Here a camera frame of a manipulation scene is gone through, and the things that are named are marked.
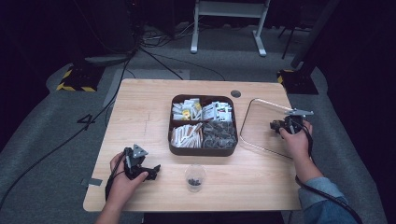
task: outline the chair leg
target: chair leg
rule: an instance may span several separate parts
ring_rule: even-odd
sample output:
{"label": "chair leg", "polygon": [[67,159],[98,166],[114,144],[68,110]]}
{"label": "chair leg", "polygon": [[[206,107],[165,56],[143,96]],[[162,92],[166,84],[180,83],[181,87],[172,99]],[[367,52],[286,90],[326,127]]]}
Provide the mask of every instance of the chair leg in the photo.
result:
{"label": "chair leg", "polygon": [[285,59],[286,51],[288,51],[289,43],[291,41],[291,37],[293,36],[293,33],[294,33],[294,28],[291,30],[291,33],[290,33],[290,36],[288,39],[288,43],[286,44],[286,47],[285,47],[285,51],[283,51],[282,59]]}

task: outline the hazard tape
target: hazard tape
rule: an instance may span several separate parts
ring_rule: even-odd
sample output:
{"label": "hazard tape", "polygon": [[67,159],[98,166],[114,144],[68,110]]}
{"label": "hazard tape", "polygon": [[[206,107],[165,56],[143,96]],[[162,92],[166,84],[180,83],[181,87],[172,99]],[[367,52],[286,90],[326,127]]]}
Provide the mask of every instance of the hazard tape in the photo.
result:
{"label": "hazard tape", "polygon": [[57,91],[97,91],[97,85],[102,77],[105,68],[92,69],[91,78],[83,78],[77,72],[73,73],[73,66],[64,73],[60,84],[57,86]]}
{"label": "hazard tape", "polygon": [[285,73],[293,73],[293,70],[289,70],[289,69],[283,69],[283,70],[279,70],[276,72],[276,77],[277,77],[277,82],[280,83],[282,86],[283,85],[283,77],[282,75]]}

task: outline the black cable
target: black cable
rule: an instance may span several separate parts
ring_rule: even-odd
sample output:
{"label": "black cable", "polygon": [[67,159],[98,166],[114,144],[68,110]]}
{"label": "black cable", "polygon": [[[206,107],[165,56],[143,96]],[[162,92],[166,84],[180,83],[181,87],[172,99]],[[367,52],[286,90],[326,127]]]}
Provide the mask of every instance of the black cable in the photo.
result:
{"label": "black cable", "polygon": [[[123,78],[125,69],[127,64],[129,63],[129,61],[131,61],[132,57],[129,58],[128,62],[124,65],[123,70],[122,70],[122,74],[121,74],[121,79]],[[27,168],[13,183],[12,185],[7,189],[6,193],[3,195],[3,198],[0,202],[0,212],[1,209],[3,208],[4,202],[6,201],[6,197],[8,196],[8,194],[12,191],[12,189],[17,185],[17,183],[27,174],[29,173],[33,168],[35,168],[40,162],[42,162],[44,159],[46,159],[48,156],[50,156],[52,153],[54,153],[55,151],[57,151],[58,149],[60,149],[61,147],[63,147],[64,145],[66,145],[67,143],[69,143],[71,140],[73,140],[76,136],[78,136],[80,133],[82,133],[88,126],[90,126],[110,105],[111,102],[114,100],[114,98],[117,95],[117,92],[120,89],[120,83],[119,86],[117,87],[117,90],[115,92],[115,94],[113,95],[113,97],[111,98],[111,100],[108,102],[108,104],[90,121],[87,122],[86,125],[84,125],[83,128],[81,128],[78,132],[74,133],[71,137],[69,137],[67,140],[65,140],[64,142],[62,142],[59,146],[57,146],[55,149],[51,150],[49,153],[47,153],[46,155],[44,155],[42,158],[40,158],[38,161],[36,161],[35,163],[33,163],[29,168]]]}
{"label": "black cable", "polygon": [[290,213],[289,213],[289,220],[288,220],[288,223],[290,224],[291,223],[291,219],[293,218],[293,211],[290,211]]}
{"label": "black cable", "polygon": [[132,53],[132,51],[134,50],[134,48],[131,49],[131,51],[127,51],[127,52],[121,52],[121,51],[116,51],[114,49],[109,48],[108,46],[106,46],[105,43],[103,43],[103,41],[99,38],[99,36],[96,34],[96,32],[93,30],[91,24],[89,23],[87,17],[84,15],[81,7],[79,6],[79,4],[76,2],[76,0],[73,0],[74,4],[76,5],[76,8],[78,9],[79,13],[81,14],[82,18],[84,19],[84,21],[87,23],[88,27],[90,28],[93,36],[96,38],[96,40],[107,50],[113,52],[113,53],[119,53],[119,54],[130,54]]}
{"label": "black cable", "polygon": [[117,175],[121,174],[122,172],[119,172],[118,174],[114,175],[119,168],[119,165],[122,161],[123,156],[125,155],[125,151],[122,152],[122,155],[120,155],[119,159],[117,160],[116,165],[114,166],[113,170],[111,171],[110,178],[115,178]]}
{"label": "black cable", "polygon": [[126,69],[127,72],[131,73],[132,76],[134,76],[134,78],[136,78],[136,76],[134,75],[134,73],[132,71],[130,71],[129,69]]}
{"label": "black cable", "polygon": [[140,48],[143,52],[147,53],[151,58],[153,58],[155,61],[157,61],[158,63],[160,63],[163,67],[165,67],[166,69],[168,69],[170,72],[172,72],[173,74],[175,74],[175,76],[179,77],[181,80],[183,80],[183,77],[179,76],[175,71],[173,71],[172,69],[170,69],[168,66],[166,66],[164,63],[160,62],[160,60],[158,60],[156,57],[154,57],[154,55],[152,55],[151,53],[147,52],[145,49]]}
{"label": "black cable", "polygon": [[128,61],[129,58],[130,58],[130,55],[125,54],[123,58],[114,59],[114,60],[110,60],[110,61],[96,62],[96,61],[89,61],[87,59],[85,59],[85,61],[93,66],[108,67],[108,66],[112,66],[112,65],[116,65],[116,64],[120,64],[120,63],[125,63]]}
{"label": "black cable", "polygon": [[122,173],[125,173],[125,171],[121,171],[121,172],[119,172],[118,174],[114,175],[114,176],[113,176],[113,178],[116,178],[116,177],[117,177],[117,175],[120,175],[120,174],[122,174]]}
{"label": "black cable", "polygon": [[[144,35],[146,35],[147,33],[148,33],[148,37],[143,36],[142,41],[140,43],[140,45],[145,48],[163,47],[173,40],[168,35],[158,35],[157,31],[146,31]],[[151,43],[147,43],[148,41],[150,42],[157,41],[157,43],[151,44]]]}
{"label": "black cable", "polygon": [[320,196],[322,196],[322,197],[324,197],[326,199],[329,199],[330,201],[340,205],[342,208],[347,210],[350,215],[352,215],[352,217],[356,220],[357,223],[360,223],[360,224],[363,223],[361,221],[361,218],[359,217],[358,213],[356,213],[355,210],[353,210],[348,204],[344,203],[343,201],[335,198],[334,196],[332,196],[332,195],[330,195],[328,193],[325,193],[325,192],[323,192],[321,190],[314,189],[312,187],[307,186],[306,184],[304,184],[303,182],[300,181],[298,176],[295,177],[295,180],[296,180],[297,184],[300,185],[303,189],[307,189],[307,190],[309,190],[311,192],[314,192],[317,195],[320,195]]}
{"label": "black cable", "polygon": [[[308,129],[304,126],[301,125],[298,122],[295,122],[294,120],[292,121],[294,124],[298,125],[304,132],[306,137],[308,138],[308,155],[311,158],[312,162],[315,164],[314,159],[312,158],[312,146],[314,143],[314,140],[312,138],[312,135],[309,133]],[[319,189],[314,189],[312,187],[307,186],[306,184],[304,184],[303,182],[301,182],[301,180],[298,178],[298,176],[295,176],[295,180],[296,183],[302,187],[303,189],[307,189],[313,193],[316,193],[317,195],[320,195],[338,205],[340,205],[342,208],[344,208],[350,215],[352,215],[352,217],[356,220],[356,222],[358,223],[362,223],[361,218],[359,217],[358,213],[355,212],[355,210],[353,210],[348,204],[344,203],[343,201],[333,197],[332,195],[325,193]]]}
{"label": "black cable", "polygon": [[181,63],[189,63],[189,64],[191,64],[191,65],[194,65],[194,66],[197,66],[197,67],[200,67],[200,68],[207,69],[207,70],[209,70],[209,71],[212,71],[212,72],[218,74],[219,76],[222,77],[223,81],[225,81],[225,77],[224,77],[221,73],[219,73],[219,72],[217,72],[217,71],[215,71],[215,70],[213,70],[213,69],[211,69],[211,68],[207,68],[207,67],[201,66],[201,65],[196,64],[196,63],[190,63],[190,62],[187,62],[187,61],[182,61],[182,60],[179,60],[179,59],[166,57],[166,56],[163,56],[163,55],[161,55],[161,54],[156,54],[156,53],[150,53],[150,54],[155,55],[155,56],[160,56],[160,57],[163,57],[163,58],[166,58],[166,59],[175,60],[175,61],[178,61],[178,62],[181,62]]}
{"label": "black cable", "polygon": [[[190,30],[190,29],[193,29],[193,25],[194,25],[194,22],[193,23],[191,23],[191,24],[189,24],[188,26],[186,26],[186,27],[184,27],[184,28],[180,28],[179,30],[180,30],[180,32],[178,32],[178,34],[176,34],[175,36],[174,36],[174,38],[170,38],[168,35],[163,35],[163,36],[155,36],[155,35],[151,35],[150,34],[150,36],[152,36],[152,37],[148,37],[147,39],[149,39],[149,38],[151,38],[151,39],[158,39],[158,43],[157,44],[149,44],[149,43],[146,43],[146,40],[145,41],[143,41],[142,43],[141,43],[141,46],[142,47],[145,47],[145,48],[157,48],[157,47],[163,47],[163,46],[165,46],[166,44],[168,44],[169,42],[171,42],[171,41],[176,41],[176,40],[179,40],[179,39],[182,39],[182,38],[184,38],[184,37],[186,37],[187,35],[192,35],[193,33],[189,33],[189,34],[186,34],[186,35],[183,35],[183,33],[185,32],[185,31],[188,31],[188,30]],[[154,34],[157,34],[157,32],[156,31],[146,31],[145,33],[154,33]]]}

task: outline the sleeve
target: sleeve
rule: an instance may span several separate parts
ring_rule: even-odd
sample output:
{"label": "sleeve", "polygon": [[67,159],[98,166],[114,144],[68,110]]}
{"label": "sleeve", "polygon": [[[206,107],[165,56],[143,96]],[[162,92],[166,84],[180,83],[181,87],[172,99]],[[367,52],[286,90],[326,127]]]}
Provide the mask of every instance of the sleeve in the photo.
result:
{"label": "sleeve", "polygon": [[[326,177],[314,178],[305,184],[347,203],[344,194]],[[299,197],[305,223],[357,223],[343,207],[308,189],[299,189]]]}
{"label": "sleeve", "polygon": [[[345,198],[344,194],[337,188],[337,186],[332,181],[330,181],[329,178],[317,177],[308,180],[305,184],[311,188],[318,189],[320,191],[328,193],[335,198],[338,197]],[[326,198],[323,198],[322,196],[317,195],[316,193],[313,193],[303,188],[300,188],[298,193],[300,197],[301,207],[304,210],[310,207],[314,203],[319,203],[327,200]]]}

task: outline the finger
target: finger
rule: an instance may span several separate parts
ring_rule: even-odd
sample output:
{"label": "finger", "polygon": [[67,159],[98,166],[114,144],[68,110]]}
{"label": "finger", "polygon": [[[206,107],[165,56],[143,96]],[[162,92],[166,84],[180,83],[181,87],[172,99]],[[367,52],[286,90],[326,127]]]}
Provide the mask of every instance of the finger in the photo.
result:
{"label": "finger", "polygon": [[279,129],[280,136],[282,136],[284,139],[287,139],[289,137],[288,131],[286,131],[284,128]]}
{"label": "finger", "polygon": [[309,133],[312,134],[312,131],[313,131],[312,124],[310,122],[308,122],[307,120],[303,120],[303,125],[308,129]]}
{"label": "finger", "polygon": [[142,174],[140,174],[139,176],[137,176],[134,180],[132,180],[132,182],[134,183],[134,185],[139,185],[141,184],[143,181],[145,181],[146,177],[148,177],[149,173],[148,172],[143,172]]}

